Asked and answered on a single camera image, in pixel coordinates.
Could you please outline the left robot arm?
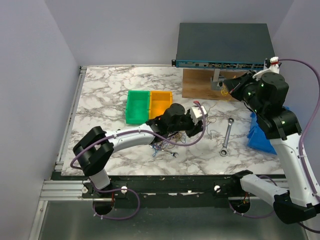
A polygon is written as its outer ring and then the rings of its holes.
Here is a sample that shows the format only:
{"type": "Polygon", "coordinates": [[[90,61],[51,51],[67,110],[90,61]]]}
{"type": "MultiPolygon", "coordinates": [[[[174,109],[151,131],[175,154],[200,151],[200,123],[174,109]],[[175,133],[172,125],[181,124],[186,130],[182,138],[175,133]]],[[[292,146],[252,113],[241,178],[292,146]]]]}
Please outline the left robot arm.
{"type": "Polygon", "coordinates": [[[189,138],[204,135],[208,112],[198,101],[194,104],[185,110],[181,104],[173,103],[162,115],[126,130],[106,132],[100,126],[93,127],[73,147],[75,157],[70,166],[75,169],[74,163],[78,162],[78,169],[92,182],[93,191],[101,198],[107,197],[111,191],[111,180],[105,166],[112,154],[159,142],[174,145],[170,137],[178,132],[185,132],[189,138]]]}

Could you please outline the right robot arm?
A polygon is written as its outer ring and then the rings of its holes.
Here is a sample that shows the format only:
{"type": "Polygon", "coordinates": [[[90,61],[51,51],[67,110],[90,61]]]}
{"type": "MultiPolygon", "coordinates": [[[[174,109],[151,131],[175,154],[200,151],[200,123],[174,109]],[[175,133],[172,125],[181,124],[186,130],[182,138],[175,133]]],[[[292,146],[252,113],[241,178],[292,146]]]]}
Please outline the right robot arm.
{"type": "Polygon", "coordinates": [[[230,191],[241,196],[251,193],[273,207],[285,224],[300,223],[314,218],[320,212],[316,192],[319,185],[310,169],[305,150],[299,145],[302,129],[298,118],[283,106],[289,85],[279,73],[263,73],[256,80],[254,73],[226,79],[228,93],[246,103],[256,114],[256,122],[270,141],[280,160],[288,189],[269,183],[249,170],[232,175],[230,191]]]}

